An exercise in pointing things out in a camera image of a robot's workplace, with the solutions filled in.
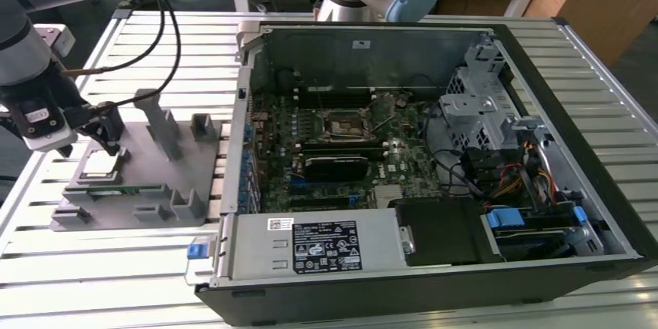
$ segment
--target slotted metal table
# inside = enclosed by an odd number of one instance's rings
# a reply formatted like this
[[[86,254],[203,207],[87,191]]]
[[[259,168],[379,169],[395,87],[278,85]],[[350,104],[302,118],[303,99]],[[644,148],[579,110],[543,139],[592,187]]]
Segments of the slotted metal table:
[[[202,227],[54,233],[48,229],[60,193],[74,175],[84,139],[74,155],[34,154],[0,209],[0,326],[10,327],[227,327],[186,285],[186,248],[218,228],[235,78],[235,31],[262,15],[179,12],[183,59],[160,103],[178,119],[208,112],[222,122],[212,216]],[[269,15],[275,20],[311,20]],[[625,195],[658,235],[658,129],[616,78],[567,26],[547,19],[435,17],[426,22],[506,23],[519,38],[566,111],[616,178]],[[159,28],[158,12],[114,18],[87,67],[115,65],[140,54]],[[87,99],[124,99],[155,88],[174,60],[172,27],[152,55],[130,69],[80,78]],[[531,102],[523,92],[522,101]],[[134,108],[126,121],[146,121]],[[658,268],[629,279],[596,283],[543,304],[369,317],[303,328],[554,328],[658,327]]]

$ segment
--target blue latch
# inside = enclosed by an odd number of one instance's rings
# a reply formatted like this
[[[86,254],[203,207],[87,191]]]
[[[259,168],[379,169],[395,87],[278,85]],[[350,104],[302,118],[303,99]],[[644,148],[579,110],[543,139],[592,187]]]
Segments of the blue latch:
[[[497,208],[486,214],[491,229],[497,227],[522,227],[526,225],[522,212],[517,208]]]
[[[361,194],[351,194],[349,197],[350,207],[355,207],[359,203]]]
[[[574,215],[581,225],[587,222],[587,213],[585,212],[583,207],[581,206],[574,207]]]
[[[202,260],[208,258],[210,246],[207,243],[196,243],[187,246],[187,259]]]

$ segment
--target motherboard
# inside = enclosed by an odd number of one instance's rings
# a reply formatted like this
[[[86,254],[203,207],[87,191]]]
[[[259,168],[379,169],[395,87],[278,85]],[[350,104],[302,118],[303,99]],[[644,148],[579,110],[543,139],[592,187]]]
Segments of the motherboard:
[[[385,208],[441,196],[423,125],[431,103],[405,90],[254,97],[262,213]]]

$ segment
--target circuit board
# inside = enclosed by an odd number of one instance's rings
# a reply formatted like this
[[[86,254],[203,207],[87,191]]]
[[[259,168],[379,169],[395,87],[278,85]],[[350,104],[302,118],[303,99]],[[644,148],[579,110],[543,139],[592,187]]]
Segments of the circuit board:
[[[275,95],[255,97],[254,106],[262,213],[331,210],[337,204],[341,209],[377,208],[374,188],[381,185],[399,185],[403,197],[442,195],[421,137],[427,102],[415,102],[409,93],[377,92],[361,109],[305,109],[294,96]],[[383,147],[383,158],[369,161],[358,181],[309,183],[299,174],[299,148],[318,140],[371,141]],[[335,203],[298,206],[327,199]]]

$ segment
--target power supply label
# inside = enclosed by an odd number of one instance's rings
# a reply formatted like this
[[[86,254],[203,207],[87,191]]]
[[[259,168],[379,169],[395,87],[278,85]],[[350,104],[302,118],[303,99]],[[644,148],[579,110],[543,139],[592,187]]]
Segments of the power supply label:
[[[357,221],[295,223],[293,239],[295,273],[363,270]]]

